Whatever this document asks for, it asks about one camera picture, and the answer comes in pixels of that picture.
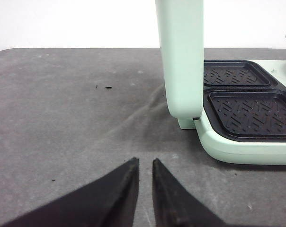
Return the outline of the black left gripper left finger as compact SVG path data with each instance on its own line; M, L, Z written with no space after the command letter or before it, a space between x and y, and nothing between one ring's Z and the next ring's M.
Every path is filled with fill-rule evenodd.
M139 191L139 160L13 221L6 227L131 227Z

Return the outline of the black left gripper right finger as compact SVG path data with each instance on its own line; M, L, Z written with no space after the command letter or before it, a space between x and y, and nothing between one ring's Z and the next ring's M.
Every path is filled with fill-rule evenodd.
M152 201L157 227L225 227L157 158L152 163Z

